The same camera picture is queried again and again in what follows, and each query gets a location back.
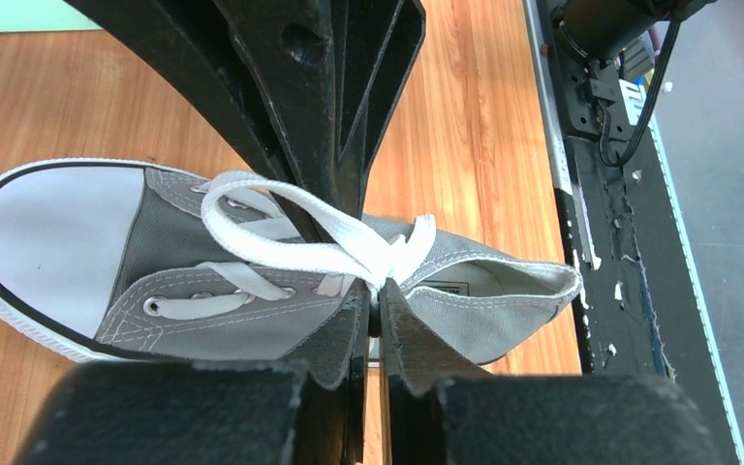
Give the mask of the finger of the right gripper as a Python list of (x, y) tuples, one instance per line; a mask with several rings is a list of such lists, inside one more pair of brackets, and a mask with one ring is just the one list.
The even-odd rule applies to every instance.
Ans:
[(337, 206), (358, 216), (388, 124), (425, 37), (420, 1), (339, 1)]
[(215, 1), (74, 1), (177, 90), (256, 173), (305, 188), (338, 207), (321, 158), (296, 159), (278, 117), (238, 55), (226, 11)]

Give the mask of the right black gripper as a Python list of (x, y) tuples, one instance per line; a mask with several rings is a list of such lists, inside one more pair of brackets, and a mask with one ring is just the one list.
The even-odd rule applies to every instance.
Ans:
[(554, 37), (575, 61), (607, 61), (658, 21), (682, 22), (713, 0), (569, 0), (550, 10)]

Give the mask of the grey canvas sneaker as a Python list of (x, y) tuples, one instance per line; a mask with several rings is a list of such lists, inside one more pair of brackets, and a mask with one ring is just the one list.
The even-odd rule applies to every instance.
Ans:
[(562, 263), (411, 222), (353, 218), (250, 171), (213, 179), (101, 158), (0, 175), (0, 319), (76, 362), (276, 359), (354, 283), (393, 281), (417, 318), (493, 362), (582, 291)]

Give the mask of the white shoelace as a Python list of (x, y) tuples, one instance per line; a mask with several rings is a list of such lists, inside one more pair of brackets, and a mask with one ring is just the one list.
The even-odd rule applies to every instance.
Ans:
[[(152, 296), (142, 305), (149, 316), (190, 321), (223, 315), (255, 299), (274, 301), (295, 295), (293, 288), (262, 277), (253, 269), (254, 264), (320, 274), (323, 279), (315, 289), (317, 295), (344, 295), (356, 279), (376, 293), (388, 279), (402, 284), (411, 277), (436, 240), (436, 220), (431, 214), (417, 217), (409, 235), (385, 238), (302, 188), (245, 170), (226, 171), (196, 189), (203, 195), (200, 214), (207, 232), (240, 258), (238, 262), (206, 262), (203, 266), (235, 289), (208, 297)], [(269, 194), (301, 207), (331, 240), (296, 242), (297, 229)]]

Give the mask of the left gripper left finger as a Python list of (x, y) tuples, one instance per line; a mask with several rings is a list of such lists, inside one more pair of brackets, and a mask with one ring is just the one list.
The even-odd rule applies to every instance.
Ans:
[(51, 391), (19, 464), (352, 464), (362, 458), (370, 293), (276, 360), (82, 364)]

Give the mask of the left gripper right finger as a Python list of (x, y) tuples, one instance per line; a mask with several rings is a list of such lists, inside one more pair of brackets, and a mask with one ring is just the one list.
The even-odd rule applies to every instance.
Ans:
[(671, 381), (490, 373), (387, 280), (378, 295), (387, 464), (717, 464), (697, 406)]

